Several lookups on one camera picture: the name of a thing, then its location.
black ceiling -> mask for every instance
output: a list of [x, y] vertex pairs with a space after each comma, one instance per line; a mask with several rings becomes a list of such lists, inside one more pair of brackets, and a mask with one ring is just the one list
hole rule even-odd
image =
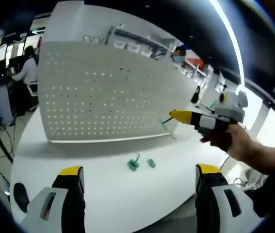
[[[271, 93], [275, 86], [274, 33], [241, 0], [218, 1], [239, 42], [245, 76]], [[51, 12], [57, 2], [9, 2], [0, 12], [0, 25], [6, 34], [22, 32], [29, 29], [36, 14]], [[209, 0], [84, 0], [84, 3], [117, 9], [154, 23], [190, 47], [206, 63], [222, 71], [226, 78], [239, 83], [239, 77], [234, 75], [239, 74], [239, 67], [232, 42]], [[10, 21], [3, 23], [8, 16]]]

ceiling light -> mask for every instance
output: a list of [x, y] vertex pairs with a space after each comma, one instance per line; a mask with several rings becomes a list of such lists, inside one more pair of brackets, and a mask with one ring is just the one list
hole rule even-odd
[[222, 22], [224, 23], [224, 25], [228, 31], [228, 34], [229, 34], [230, 39], [233, 44], [236, 58], [238, 60], [238, 65], [239, 65], [239, 70], [240, 70], [240, 78], [241, 78], [241, 86], [244, 87], [245, 86], [245, 78], [244, 78], [244, 68], [243, 68], [242, 56], [241, 56], [241, 51], [240, 51], [238, 41], [237, 41], [234, 31], [232, 29], [232, 26], [231, 26], [227, 16], [225, 15], [223, 9], [221, 8], [219, 2], [217, 0], [209, 0], [209, 1], [212, 4], [212, 6], [214, 7], [215, 11], [219, 15], [220, 19], [222, 20]]

window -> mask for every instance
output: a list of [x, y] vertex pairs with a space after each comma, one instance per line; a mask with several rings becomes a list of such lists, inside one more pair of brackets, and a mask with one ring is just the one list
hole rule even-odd
[[265, 146], [275, 147], [275, 111], [273, 109], [270, 109], [257, 140]]
[[[237, 94], [239, 93], [240, 89], [241, 86], [238, 86], [236, 90]], [[246, 126], [248, 130], [250, 130], [253, 124], [255, 123], [260, 108], [262, 106], [262, 99], [246, 87], [244, 88], [244, 91], [247, 94], [248, 107], [244, 108], [245, 118], [243, 124]]]
[[19, 43], [16, 55], [17, 56], [21, 56], [23, 54], [23, 49], [24, 49], [24, 42]]
[[28, 46], [32, 46], [34, 49], [37, 48], [39, 38], [40, 38], [40, 35], [32, 35], [27, 37], [25, 40], [24, 48], [26, 49]]
[[9, 65], [9, 61], [10, 61], [11, 54], [12, 54], [12, 48], [13, 48], [13, 45], [9, 45], [8, 48], [7, 48], [7, 53], [6, 53], [6, 66]]
[[0, 46], [0, 61], [5, 59], [7, 44]]

desk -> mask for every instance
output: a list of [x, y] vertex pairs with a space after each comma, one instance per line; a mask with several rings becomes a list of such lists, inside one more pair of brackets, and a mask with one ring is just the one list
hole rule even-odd
[[11, 85], [11, 83], [11, 79], [0, 80], [0, 118], [2, 118], [2, 123], [6, 126], [11, 125], [14, 120], [13, 114], [11, 112], [8, 91], [8, 87]]
[[[81, 165], [84, 170], [87, 233], [131, 233], [151, 225], [181, 206], [195, 192], [195, 165], [220, 167], [226, 154], [199, 142], [191, 126], [180, 125], [171, 136], [91, 144], [47, 142], [37, 108], [26, 126], [11, 172], [11, 209], [16, 222], [25, 214], [13, 187], [25, 185], [29, 200], [51, 186], [59, 171]], [[129, 159], [140, 153], [132, 172]], [[150, 168], [147, 159], [153, 159]]]

white pegboard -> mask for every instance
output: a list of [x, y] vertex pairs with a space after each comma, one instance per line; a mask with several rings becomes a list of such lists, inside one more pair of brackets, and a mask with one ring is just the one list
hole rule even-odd
[[[43, 44], [38, 96], [48, 140], [104, 140], [164, 133], [196, 82], [162, 62], [111, 46]], [[169, 131], [176, 121], [168, 123]]]

